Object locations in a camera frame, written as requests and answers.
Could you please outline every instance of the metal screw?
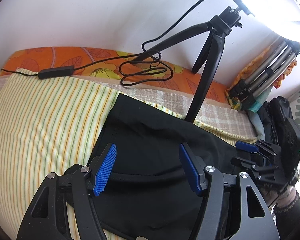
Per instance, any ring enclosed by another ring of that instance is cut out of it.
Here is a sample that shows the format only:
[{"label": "metal screw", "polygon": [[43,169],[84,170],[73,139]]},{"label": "metal screw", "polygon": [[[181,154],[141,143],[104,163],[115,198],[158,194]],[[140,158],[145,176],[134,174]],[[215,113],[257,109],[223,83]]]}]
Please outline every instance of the metal screw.
[{"label": "metal screw", "polygon": [[244,172],[244,171],[241,171],[240,172],[240,176],[244,179],[246,179],[247,177],[249,177],[248,173]]},{"label": "metal screw", "polygon": [[214,172],[216,169],[215,169],[213,166],[207,166],[207,167],[206,167],[206,170],[207,170],[208,172]]},{"label": "metal screw", "polygon": [[48,175],[47,175],[47,177],[48,177],[48,179],[53,179],[54,177],[55,177],[55,173],[54,172],[50,172]]},{"label": "metal screw", "polygon": [[81,169],[80,169],[81,172],[88,172],[89,171],[89,167],[88,166],[83,166]]}]

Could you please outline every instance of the folded tripod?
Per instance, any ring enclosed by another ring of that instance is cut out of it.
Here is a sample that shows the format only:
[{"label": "folded tripod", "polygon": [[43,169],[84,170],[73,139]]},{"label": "folded tripod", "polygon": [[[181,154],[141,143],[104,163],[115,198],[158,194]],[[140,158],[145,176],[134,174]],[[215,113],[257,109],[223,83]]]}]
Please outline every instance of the folded tripod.
[{"label": "folded tripod", "polygon": [[230,34],[232,27],[242,27],[242,24],[239,23],[240,19],[241,16],[236,10],[227,7],[219,16],[213,17],[211,21],[191,26],[153,46],[134,59],[136,61],[145,60],[149,57],[149,54],[155,54],[153,50],[162,51],[179,42],[210,31],[208,39],[192,68],[192,72],[197,73],[206,62],[198,88],[186,115],[186,121],[193,122],[196,118],[217,71],[225,45],[225,37]]},{"label": "folded tripod", "polygon": [[300,54],[300,43],[284,39],[270,56],[246,79],[229,91],[230,98],[238,98],[242,110],[248,110]]}]

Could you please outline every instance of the bed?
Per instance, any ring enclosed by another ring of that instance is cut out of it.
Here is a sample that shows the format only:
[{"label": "bed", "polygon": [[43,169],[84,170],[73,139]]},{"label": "bed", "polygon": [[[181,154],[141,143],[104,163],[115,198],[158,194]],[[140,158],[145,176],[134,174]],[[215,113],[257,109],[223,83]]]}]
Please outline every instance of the bed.
[{"label": "bed", "polygon": [[[125,55],[128,53],[97,48],[34,48],[15,52],[4,68],[31,74]],[[63,174],[75,163],[87,163],[119,93],[175,117],[185,117],[199,74],[168,62],[175,73],[171,80],[125,88],[119,83],[122,76],[118,72],[125,60],[99,63],[71,77],[41,81],[0,73],[0,226],[11,239],[16,238],[26,208],[46,174]],[[135,72],[136,68],[140,66],[129,65],[126,71]],[[164,76],[154,77],[160,80]],[[230,108],[225,89],[212,83],[194,124],[231,145],[238,140],[255,142],[256,133],[247,115]],[[71,207],[68,216],[72,238],[79,239]],[[117,237],[109,232],[106,235],[108,239]]]}]

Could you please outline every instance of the aluminum tube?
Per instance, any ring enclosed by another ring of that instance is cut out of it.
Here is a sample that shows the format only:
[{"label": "aluminum tube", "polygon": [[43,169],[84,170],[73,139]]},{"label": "aluminum tube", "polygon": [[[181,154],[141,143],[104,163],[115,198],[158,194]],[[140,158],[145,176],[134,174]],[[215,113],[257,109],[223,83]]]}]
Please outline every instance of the aluminum tube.
[{"label": "aluminum tube", "polygon": [[283,49],[287,46],[286,42],[283,41],[279,47],[272,52],[272,54],[244,81],[246,85],[249,85],[253,82],[265,69],[268,67],[272,61],[283,51]]},{"label": "aluminum tube", "polygon": [[290,66],[296,57],[296,54],[292,52],[286,61],[277,69],[277,71],[252,93],[253,96],[256,98],[263,91],[265,91],[278,77],[280,77],[280,75],[287,69],[287,67]]},{"label": "aluminum tube", "polygon": [[285,62],[285,60],[289,57],[291,52],[291,47],[287,47],[286,50],[282,52],[282,54],[277,58],[277,60],[270,66],[273,72],[275,72]]},{"label": "aluminum tube", "polygon": [[[270,68],[275,72],[283,62],[287,59],[287,57],[291,54],[292,48],[287,47],[285,51],[277,58],[277,60],[270,66]],[[267,78],[269,77],[268,73],[264,71],[257,79],[252,82],[249,87],[249,90],[253,92],[258,86],[260,86]]]}]

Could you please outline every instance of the blue rubber grip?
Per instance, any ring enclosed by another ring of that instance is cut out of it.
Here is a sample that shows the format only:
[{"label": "blue rubber grip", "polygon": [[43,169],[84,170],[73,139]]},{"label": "blue rubber grip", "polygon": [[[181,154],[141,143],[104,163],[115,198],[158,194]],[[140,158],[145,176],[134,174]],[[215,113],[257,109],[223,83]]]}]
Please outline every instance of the blue rubber grip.
[{"label": "blue rubber grip", "polygon": [[99,194],[105,189],[116,157],[117,147],[115,144],[112,144],[106,158],[96,174],[95,185],[93,188],[93,193],[95,196],[99,196]]},{"label": "blue rubber grip", "polygon": [[250,143],[245,143],[242,141],[237,141],[235,143],[235,147],[239,150],[243,150],[249,153],[254,153],[254,152],[258,152],[259,148],[258,146],[254,145],[254,144],[250,144]]},{"label": "blue rubber grip", "polygon": [[193,162],[191,161],[188,152],[182,144],[180,144],[179,147],[179,159],[185,171],[191,190],[199,195],[202,191],[200,186],[200,176]]}]

